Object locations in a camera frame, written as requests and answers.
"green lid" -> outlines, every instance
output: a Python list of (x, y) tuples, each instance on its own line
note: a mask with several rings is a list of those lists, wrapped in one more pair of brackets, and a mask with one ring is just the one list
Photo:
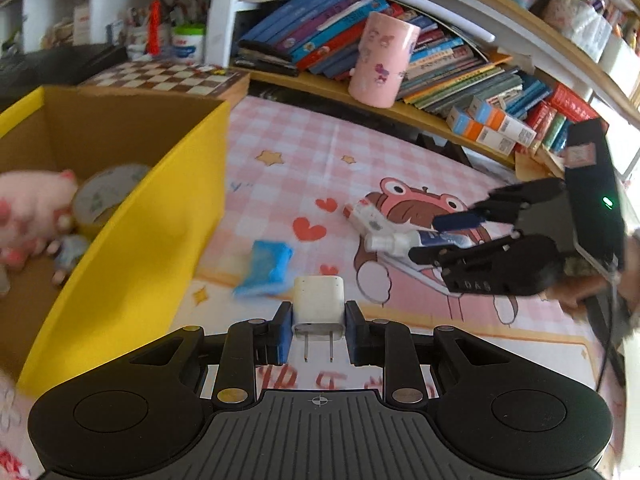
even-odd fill
[(207, 27), (202, 23), (184, 23), (174, 27), (174, 34), (179, 36), (204, 36)]

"blue packet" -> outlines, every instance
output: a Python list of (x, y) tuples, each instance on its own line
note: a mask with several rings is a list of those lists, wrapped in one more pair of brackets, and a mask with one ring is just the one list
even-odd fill
[(289, 288), (287, 268), (293, 249), (284, 242), (256, 240), (251, 250), (251, 267), (235, 296), (279, 294)]

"pink mug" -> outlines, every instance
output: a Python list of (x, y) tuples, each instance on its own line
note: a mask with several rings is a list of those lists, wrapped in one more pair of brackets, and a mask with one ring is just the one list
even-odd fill
[(420, 28), (380, 12), (367, 18), (349, 94), (369, 106), (391, 108)]

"chessboard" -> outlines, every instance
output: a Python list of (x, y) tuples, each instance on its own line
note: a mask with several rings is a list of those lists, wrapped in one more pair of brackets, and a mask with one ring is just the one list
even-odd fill
[(228, 101), (233, 108), (247, 94), (249, 75), (215, 65), (130, 61), (107, 69), (82, 84), (209, 96)]

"ribbed black surface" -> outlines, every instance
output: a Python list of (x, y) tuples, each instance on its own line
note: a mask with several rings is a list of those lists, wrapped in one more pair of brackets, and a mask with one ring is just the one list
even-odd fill
[[(418, 413), (374, 392), (267, 391), (244, 412), (217, 415), (203, 439), (139, 480), (496, 480), (450, 452)], [(568, 477), (601, 480), (592, 470)], [(47, 473), (42, 480), (67, 480)]]

